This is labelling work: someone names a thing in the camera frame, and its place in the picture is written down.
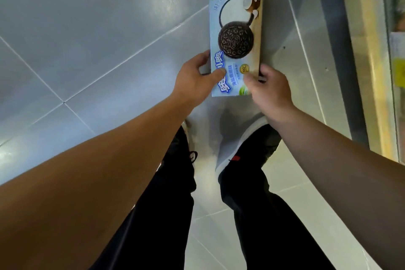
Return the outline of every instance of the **forearm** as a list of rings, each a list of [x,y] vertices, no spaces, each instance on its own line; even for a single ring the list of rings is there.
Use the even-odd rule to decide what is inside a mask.
[[[88,268],[154,175],[192,106],[168,97],[0,186],[5,268]]]
[[[306,175],[384,269],[405,263],[405,170],[290,108],[271,121]]]

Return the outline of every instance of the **oreo box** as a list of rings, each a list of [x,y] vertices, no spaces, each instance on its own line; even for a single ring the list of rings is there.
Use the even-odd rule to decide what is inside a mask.
[[[249,94],[244,73],[259,75],[263,0],[209,0],[211,72],[225,68],[212,96]]]

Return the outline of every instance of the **hand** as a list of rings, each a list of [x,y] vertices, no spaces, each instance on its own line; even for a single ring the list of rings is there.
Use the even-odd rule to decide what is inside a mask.
[[[201,104],[226,73],[225,69],[216,69],[209,75],[201,75],[198,68],[208,61],[209,50],[196,55],[183,64],[177,75],[172,95],[192,106]]]
[[[246,73],[243,80],[266,117],[274,121],[283,120],[286,111],[294,108],[288,80],[283,73],[266,64],[260,65],[260,71],[267,79],[265,83],[258,82],[250,73]]]

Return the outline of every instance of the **right hand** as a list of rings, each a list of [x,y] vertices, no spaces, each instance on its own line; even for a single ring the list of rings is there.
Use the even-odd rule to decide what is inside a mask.
[[[267,79],[265,83],[258,82],[251,73],[246,73],[243,77],[245,85],[269,120],[283,120],[287,111],[294,108],[288,80],[283,73],[266,64],[260,65],[260,72]]]

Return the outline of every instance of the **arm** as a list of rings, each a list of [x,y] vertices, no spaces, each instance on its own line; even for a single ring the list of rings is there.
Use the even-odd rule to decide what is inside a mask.
[[[286,77],[261,65],[267,82],[245,84],[291,154],[383,269],[405,264],[405,167],[297,109]]]
[[[209,51],[181,68],[173,93],[124,125],[0,186],[4,269],[88,269],[134,206],[181,123],[223,76]]]

